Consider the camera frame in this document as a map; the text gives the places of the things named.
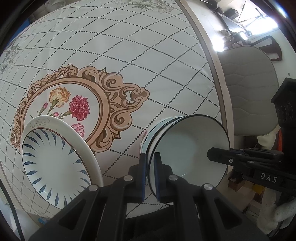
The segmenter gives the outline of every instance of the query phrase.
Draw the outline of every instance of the quilted seat cushion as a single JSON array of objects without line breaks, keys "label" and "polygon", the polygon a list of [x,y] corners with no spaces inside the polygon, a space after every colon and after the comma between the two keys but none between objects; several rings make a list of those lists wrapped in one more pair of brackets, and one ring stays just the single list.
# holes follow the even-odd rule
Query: quilted seat cushion
[{"label": "quilted seat cushion", "polygon": [[218,53],[229,90],[234,134],[262,136],[277,125],[271,98],[279,88],[269,57],[253,46],[241,46]]}]

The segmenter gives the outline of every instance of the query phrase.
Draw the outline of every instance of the bright light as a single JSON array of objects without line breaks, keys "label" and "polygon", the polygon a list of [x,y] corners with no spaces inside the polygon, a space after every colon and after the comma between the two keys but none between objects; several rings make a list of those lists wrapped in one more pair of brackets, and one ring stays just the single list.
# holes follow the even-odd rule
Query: bright light
[{"label": "bright light", "polygon": [[265,19],[261,18],[254,21],[254,23],[250,24],[246,29],[251,31],[252,34],[263,34],[277,27],[276,22],[272,18],[265,17]]},{"label": "bright light", "polygon": [[280,6],[278,7],[278,10],[279,10],[280,14],[283,15],[284,18],[287,17],[287,13],[286,13],[285,10],[283,10]]},{"label": "bright light", "polygon": [[242,37],[243,40],[247,40],[247,36],[244,32],[240,32],[239,35]]},{"label": "bright light", "polygon": [[212,44],[213,44],[213,49],[216,51],[216,52],[222,52],[224,51],[224,41],[222,38],[215,38],[215,39],[212,39]]}]

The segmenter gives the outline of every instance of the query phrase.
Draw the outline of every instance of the dotted diamond pattern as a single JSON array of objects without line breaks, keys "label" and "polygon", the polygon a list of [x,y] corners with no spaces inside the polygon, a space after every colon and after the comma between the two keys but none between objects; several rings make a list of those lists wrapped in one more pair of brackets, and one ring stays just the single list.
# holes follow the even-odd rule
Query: dotted diamond pattern
[{"label": "dotted diamond pattern", "polygon": [[[144,131],[169,116],[207,114],[221,121],[219,102],[205,54],[191,25],[176,9],[157,10],[82,0],[54,11],[27,27],[0,57],[17,45],[16,56],[0,68],[0,163],[10,188],[25,211],[52,217],[48,204],[30,184],[18,149],[10,142],[13,117],[30,84],[67,64],[92,65],[120,73],[125,83],[150,92],[132,113],[133,122],[109,150],[97,153],[105,185],[125,175],[139,160]],[[165,208],[146,188],[143,204],[129,204],[127,217]]]}]

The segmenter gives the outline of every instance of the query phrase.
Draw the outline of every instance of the plate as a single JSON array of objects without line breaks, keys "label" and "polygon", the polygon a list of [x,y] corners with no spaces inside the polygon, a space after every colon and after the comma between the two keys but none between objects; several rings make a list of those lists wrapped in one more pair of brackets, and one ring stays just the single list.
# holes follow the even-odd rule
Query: plate
[{"label": "plate", "polygon": [[230,149],[227,133],[214,118],[206,115],[189,115],[166,125],[150,143],[147,159],[151,162],[149,177],[155,192],[152,158],[159,152],[163,164],[169,165],[175,175],[189,183],[201,186],[210,183],[217,187],[227,165],[212,162],[207,157],[210,148]]},{"label": "plate", "polygon": [[71,126],[44,115],[33,118],[24,133],[24,169],[32,186],[47,202],[62,209],[89,185],[103,186],[95,156]]}]

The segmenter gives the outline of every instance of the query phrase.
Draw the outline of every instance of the screw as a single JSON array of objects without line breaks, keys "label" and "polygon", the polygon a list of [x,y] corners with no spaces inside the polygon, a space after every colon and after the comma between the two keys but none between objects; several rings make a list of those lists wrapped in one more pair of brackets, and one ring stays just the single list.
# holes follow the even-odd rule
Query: screw
[{"label": "screw", "polygon": [[98,190],[98,186],[95,185],[95,184],[90,185],[90,186],[89,186],[89,190],[90,190],[91,192],[94,192],[94,191]]},{"label": "screw", "polygon": [[168,178],[171,180],[171,181],[176,181],[178,179],[178,176],[176,175],[169,175]]},{"label": "screw", "polygon": [[213,189],[213,186],[209,183],[206,183],[206,184],[204,184],[204,189],[210,191]]},{"label": "screw", "polygon": [[124,178],[123,178],[125,181],[132,181],[133,180],[133,176],[131,176],[131,175],[126,175],[126,176],[124,176]]}]

